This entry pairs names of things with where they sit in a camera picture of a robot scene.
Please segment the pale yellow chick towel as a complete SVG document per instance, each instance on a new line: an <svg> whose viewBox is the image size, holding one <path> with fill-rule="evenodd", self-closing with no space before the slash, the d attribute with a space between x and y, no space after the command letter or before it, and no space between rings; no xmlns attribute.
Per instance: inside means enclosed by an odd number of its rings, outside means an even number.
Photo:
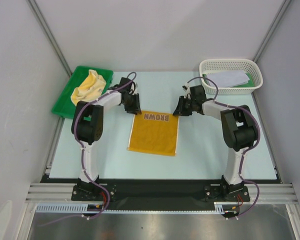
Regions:
<svg viewBox="0 0 300 240"><path fill-rule="evenodd" d="M74 88L70 100L75 106L80 101L92 102L102 95L105 86L104 77L98 74L96 70L89 69L85 80L80 86Z"/></svg>

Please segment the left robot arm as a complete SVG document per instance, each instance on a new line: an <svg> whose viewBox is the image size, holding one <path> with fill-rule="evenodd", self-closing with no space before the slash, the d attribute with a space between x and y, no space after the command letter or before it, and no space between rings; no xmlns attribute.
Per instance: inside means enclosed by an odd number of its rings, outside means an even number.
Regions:
<svg viewBox="0 0 300 240"><path fill-rule="evenodd" d="M131 72L97 99L91 102L81 100L75 108L71 132L80 146L79 179L87 183L82 189L82 194L89 200L95 200L100 195L100 187L93 183L100 175L97 162L93 157L96 154L94 145L103 134L105 113L120 105L124 106L128 114L140 115L142 113L140 95L137 93L137 85L134 82L136 76L135 72Z"/></svg>

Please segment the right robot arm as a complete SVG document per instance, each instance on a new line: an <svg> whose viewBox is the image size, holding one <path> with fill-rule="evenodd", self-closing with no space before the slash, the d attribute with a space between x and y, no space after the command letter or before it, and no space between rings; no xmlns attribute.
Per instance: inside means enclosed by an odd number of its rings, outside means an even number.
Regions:
<svg viewBox="0 0 300 240"><path fill-rule="evenodd" d="M180 96L173 112L174 116L191 116L193 112L221 121L222 135L228 147L227 165L220 195L232 201L243 188L243 167L246 153L260 141L260 127L247 105L233 106L207 98L201 85L182 87L185 94Z"/></svg>

